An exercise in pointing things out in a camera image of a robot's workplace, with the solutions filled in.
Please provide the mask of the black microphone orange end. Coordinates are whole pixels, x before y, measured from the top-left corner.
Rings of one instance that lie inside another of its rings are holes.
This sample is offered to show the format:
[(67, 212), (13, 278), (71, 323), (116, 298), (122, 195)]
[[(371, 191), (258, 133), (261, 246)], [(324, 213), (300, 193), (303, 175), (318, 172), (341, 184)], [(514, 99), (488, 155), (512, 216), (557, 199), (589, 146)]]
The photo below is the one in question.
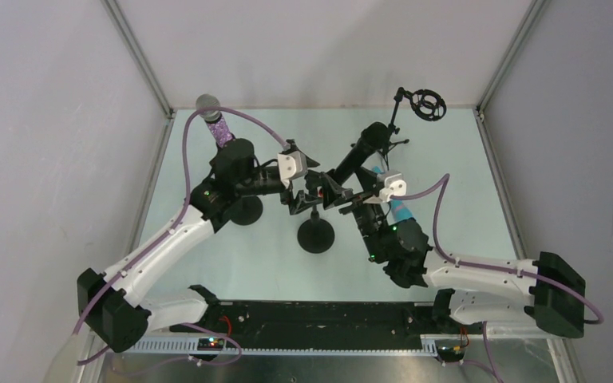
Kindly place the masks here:
[(389, 141), (390, 131), (382, 122), (374, 122), (365, 128), (357, 142), (346, 154), (339, 165), (326, 174), (342, 186), (363, 163), (375, 152), (382, 149)]

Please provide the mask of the black ring clip stand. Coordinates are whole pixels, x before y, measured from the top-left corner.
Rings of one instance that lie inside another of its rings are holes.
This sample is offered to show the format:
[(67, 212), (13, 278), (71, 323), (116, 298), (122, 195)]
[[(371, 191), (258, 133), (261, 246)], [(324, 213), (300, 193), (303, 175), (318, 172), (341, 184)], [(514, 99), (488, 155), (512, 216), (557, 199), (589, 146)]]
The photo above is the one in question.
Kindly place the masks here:
[(257, 222), (263, 214), (263, 202), (258, 196), (242, 197), (235, 206), (231, 221), (239, 226), (249, 226)]

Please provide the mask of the black fork clip stand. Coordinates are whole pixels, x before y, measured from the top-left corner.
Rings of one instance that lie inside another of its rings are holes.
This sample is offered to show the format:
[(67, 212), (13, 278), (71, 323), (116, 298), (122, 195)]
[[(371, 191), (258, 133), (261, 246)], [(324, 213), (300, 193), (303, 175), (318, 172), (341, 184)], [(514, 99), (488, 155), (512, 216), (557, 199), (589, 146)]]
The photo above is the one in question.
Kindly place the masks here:
[(310, 204), (310, 218), (299, 226), (297, 240), (299, 246), (311, 254), (328, 251), (335, 240), (334, 228), (327, 220), (322, 219), (318, 212), (318, 206), (322, 203), (320, 187), (319, 176), (315, 172), (309, 172), (305, 176), (304, 199)]

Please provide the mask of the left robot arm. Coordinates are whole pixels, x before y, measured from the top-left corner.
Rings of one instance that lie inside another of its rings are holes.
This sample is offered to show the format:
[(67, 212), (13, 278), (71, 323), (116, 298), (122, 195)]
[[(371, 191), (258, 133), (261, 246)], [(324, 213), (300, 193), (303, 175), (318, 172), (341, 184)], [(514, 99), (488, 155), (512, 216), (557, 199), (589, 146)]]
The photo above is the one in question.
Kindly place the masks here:
[(252, 142), (238, 138), (219, 148), (211, 172), (185, 198), (183, 207), (148, 242), (98, 273), (77, 279), (81, 320), (116, 353), (133, 347), (151, 331), (197, 323), (213, 299), (204, 288), (187, 288), (171, 298), (147, 299), (160, 277), (184, 255), (230, 221), (253, 223), (260, 216), (246, 199), (281, 194), (319, 163), (293, 141), (276, 165), (257, 164)]

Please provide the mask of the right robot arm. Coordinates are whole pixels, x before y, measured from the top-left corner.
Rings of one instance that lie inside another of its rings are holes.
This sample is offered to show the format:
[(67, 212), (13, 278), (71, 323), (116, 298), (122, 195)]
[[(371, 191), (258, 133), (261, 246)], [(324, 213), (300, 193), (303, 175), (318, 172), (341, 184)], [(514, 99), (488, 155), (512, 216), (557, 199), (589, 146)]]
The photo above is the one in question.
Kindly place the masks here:
[(390, 224), (382, 203), (407, 198), (400, 172), (349, 169), (363, 187), (355, 194), (330, 170), (323, 176), (325, 207), (338, 206), (355, 218), (368, 259), (399, 287), (437, 291), (433, 312), (460, 325), (484, 322), (535, 326), (560, 338), (582, 338), (590, 320), (585, 279), (560, 255), (543, 251), (537, 259), (506, 261), (449, 253), (437, 235), (427, 235), (413, 217)]

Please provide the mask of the purple glitter microphone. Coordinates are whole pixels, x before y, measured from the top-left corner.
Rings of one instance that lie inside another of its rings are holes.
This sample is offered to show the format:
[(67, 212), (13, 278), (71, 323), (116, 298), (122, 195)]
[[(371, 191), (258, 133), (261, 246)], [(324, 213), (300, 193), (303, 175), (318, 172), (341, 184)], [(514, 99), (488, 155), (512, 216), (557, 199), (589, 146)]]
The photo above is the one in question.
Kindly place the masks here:
[(221, 149), (229, 141), (234, 140), (235, 136), (231, 133), (221, 111), (212, 109), (207, 110), (207, 108), (219, 106), (219, 99), (208, 93), (202, 94), (196, 99), (196, 110), (204, 110), (200, 113), (200, 116), (204, 119), (209, 132), (215, 139), (216, 146), (218, 149)]

